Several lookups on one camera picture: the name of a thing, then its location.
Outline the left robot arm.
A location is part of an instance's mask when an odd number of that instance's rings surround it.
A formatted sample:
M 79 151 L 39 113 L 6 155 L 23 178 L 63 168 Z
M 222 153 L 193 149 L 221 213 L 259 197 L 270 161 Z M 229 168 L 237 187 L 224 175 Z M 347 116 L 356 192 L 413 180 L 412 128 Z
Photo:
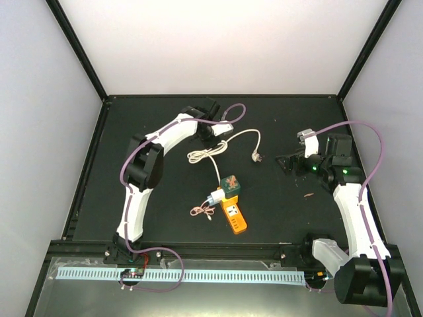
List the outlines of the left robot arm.
M 183 140 L 195 136 L 208 146 L 221 138 L 213 130 L 219 122 L 217 102 L 207 108 L 187 106 L 175 119 L 147 135 L 134 135 L 128 148 L 128 157 L 120 171 L 120 181 L 126 189 L 122 218 L 113 242 L 118 255 L 128 264 L 136 263 L 142 254 L 138 240 L 143 235 L 143 219 L 149 196 L 161 181 L 164 157 Z

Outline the white usb charger plug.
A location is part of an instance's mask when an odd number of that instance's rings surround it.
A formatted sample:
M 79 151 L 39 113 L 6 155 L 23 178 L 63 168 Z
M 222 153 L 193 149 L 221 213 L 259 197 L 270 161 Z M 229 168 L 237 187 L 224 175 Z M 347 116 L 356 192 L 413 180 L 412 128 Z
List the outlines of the white usb charger plug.
M 206 202 L 209 206 L 213 206 L 220 203 L 224 198 L 225 192 L 223 191 L 223 189 L 220 188 L 214 192 L 211 192 L 210 195 L 207 197 Z

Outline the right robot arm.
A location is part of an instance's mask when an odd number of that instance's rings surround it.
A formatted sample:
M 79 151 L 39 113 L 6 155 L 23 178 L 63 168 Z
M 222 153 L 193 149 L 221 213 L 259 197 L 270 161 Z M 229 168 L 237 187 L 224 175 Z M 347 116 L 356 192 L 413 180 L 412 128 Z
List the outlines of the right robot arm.
M 333 197 L 340 211 L 348 251 L 324 234 L 308 234 L 300 250 L 308 266 L 319 262 L 334 279 L 334 292 L 342 304 L 386 307 L 393 300 L 405 270 L 382 241 L 373 219 L 364 185 L 364 173 L 353 166 L 352 138 L 331 133 L 323 154 L 317 134 L 306 129 L 297 134 L 302 149 L 276 157 L 285 174 L 314 174 Z

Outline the orange power strip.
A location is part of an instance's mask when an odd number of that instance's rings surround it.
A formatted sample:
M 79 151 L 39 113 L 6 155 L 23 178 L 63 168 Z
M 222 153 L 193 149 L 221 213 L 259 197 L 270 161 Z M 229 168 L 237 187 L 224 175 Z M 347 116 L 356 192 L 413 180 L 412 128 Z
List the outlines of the orange power strip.
M 223 197 L 219 202 L 233 234 L 241 234 L 247 230 L 247 222 L 239 209 L 238 202 L 238 195 L 234 195 L 230 198 Z

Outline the green cube socket adapter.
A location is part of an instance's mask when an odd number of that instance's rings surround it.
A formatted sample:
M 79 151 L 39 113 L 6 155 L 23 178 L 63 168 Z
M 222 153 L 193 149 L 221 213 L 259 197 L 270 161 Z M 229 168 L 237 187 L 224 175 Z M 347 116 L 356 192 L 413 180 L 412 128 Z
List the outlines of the green cube socket adapter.
M 220 188 L 225 194 L 225 199 L 238 196 L 241 192 L 241 185 L 235 175 L 230 175 L 221 179 Z

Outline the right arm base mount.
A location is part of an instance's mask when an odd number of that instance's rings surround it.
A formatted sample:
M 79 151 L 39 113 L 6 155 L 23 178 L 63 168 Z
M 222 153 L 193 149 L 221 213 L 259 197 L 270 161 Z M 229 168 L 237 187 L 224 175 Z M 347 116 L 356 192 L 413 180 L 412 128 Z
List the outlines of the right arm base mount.
M 331 239 L 329 234 L 307 233 L 299 244 L 281 244 L 278 259 L 286 267 L 297 269 L 323 268 L 323 264 L 312 255 L 314 240 Z

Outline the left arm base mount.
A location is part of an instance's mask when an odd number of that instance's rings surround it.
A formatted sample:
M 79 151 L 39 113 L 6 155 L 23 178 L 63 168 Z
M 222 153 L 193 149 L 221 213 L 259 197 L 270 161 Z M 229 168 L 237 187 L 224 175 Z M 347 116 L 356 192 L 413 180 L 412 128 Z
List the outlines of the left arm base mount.
M 146 253 L 134 254 L 115 244 L 108 244 L 104 252 L 103 262 L 105 264 L 143 266 L 149 263 L 149 255 Z

